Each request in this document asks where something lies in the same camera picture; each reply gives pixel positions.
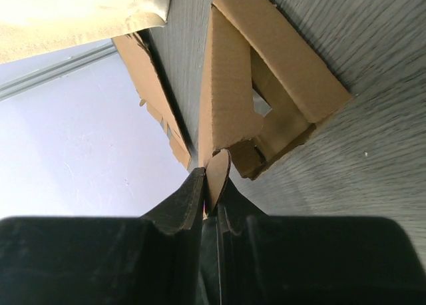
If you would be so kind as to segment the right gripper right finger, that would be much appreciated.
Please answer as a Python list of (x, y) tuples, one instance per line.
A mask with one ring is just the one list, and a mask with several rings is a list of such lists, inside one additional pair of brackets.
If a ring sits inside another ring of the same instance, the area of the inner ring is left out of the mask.
[(221, 304), (424, 304), (404, 229), (377, 216), (269, 216), (231, 181), (216, 205)]

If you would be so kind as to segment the brown cardboard box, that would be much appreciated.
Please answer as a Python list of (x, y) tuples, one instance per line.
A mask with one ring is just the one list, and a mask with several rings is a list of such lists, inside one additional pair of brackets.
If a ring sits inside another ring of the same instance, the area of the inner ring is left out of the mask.
[(198, 128), (198, 162), (228, 150), (256, 179), (304, 144), (351, 95), (269, 0), (213, 0)]

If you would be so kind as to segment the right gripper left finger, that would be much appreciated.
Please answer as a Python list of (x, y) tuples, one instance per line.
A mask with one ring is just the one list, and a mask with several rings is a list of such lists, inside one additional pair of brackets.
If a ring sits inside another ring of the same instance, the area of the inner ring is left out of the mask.
[(139, 217), (1, 221), (2, 304), (194, 304), (205, 170)]

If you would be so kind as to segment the cardboard sheet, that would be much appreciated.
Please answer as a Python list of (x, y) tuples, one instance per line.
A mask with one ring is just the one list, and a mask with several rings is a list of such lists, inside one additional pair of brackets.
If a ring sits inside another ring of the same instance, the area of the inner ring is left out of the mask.
[(160, 123), (176, 160), (190, 168), (192, 157), (182, 120), (167, 76), (150, 38), (135, 32), (112, 38), (140, 97), (150, 115)]

